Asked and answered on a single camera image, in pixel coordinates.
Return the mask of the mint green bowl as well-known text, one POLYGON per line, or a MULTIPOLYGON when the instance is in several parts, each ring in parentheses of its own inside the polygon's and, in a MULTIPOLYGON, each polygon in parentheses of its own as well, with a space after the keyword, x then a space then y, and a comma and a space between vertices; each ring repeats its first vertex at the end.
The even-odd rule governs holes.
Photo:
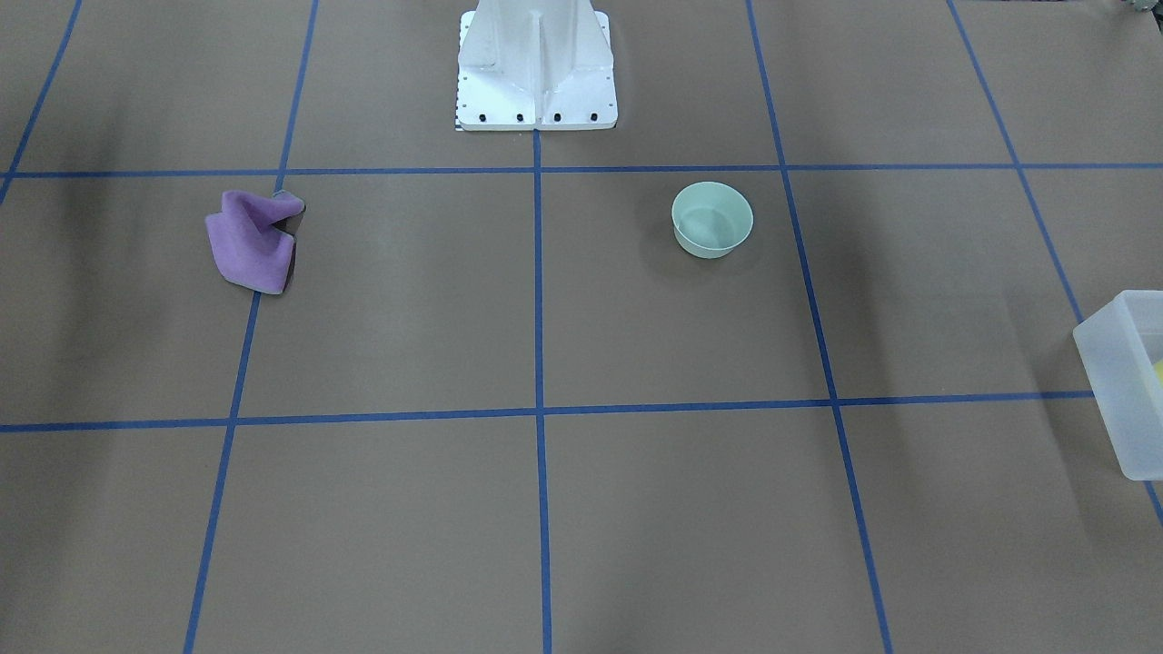
POLYGON ((752 207, 739 190, 719 182, 690 183, 671 202, 675 240, 690 256, 722 258, 752 233, 752 207))

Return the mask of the purple cloth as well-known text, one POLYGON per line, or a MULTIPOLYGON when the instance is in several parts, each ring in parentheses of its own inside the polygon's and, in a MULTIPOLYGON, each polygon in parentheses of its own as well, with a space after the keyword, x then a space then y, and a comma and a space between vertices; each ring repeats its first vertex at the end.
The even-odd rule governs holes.
POLYGON ((285 190, 271 197, 242 190, 224 191, 220 211, 204 220, 211 254, 221 277, 261 294, 283 294, 291 276, 297 241, 278 223, 304 214, 304 199, 285 190))

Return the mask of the clear plastic box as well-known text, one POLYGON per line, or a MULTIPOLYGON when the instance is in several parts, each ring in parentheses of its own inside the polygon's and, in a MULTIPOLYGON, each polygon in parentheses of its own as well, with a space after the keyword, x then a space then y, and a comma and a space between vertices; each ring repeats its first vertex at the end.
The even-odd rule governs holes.
POLYGON ((1118 465, 1162 479, 1162 291, 1125 290, 1073 330, 1118 465))

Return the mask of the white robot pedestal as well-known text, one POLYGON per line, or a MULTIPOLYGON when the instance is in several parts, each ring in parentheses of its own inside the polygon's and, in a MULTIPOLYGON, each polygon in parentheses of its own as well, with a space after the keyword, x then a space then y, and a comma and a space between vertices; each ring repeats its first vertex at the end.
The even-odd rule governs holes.
POLYGON ((607 130, 619 122, 611 17, 590 1, 479 1, 461 15, 454 125, 607 130))

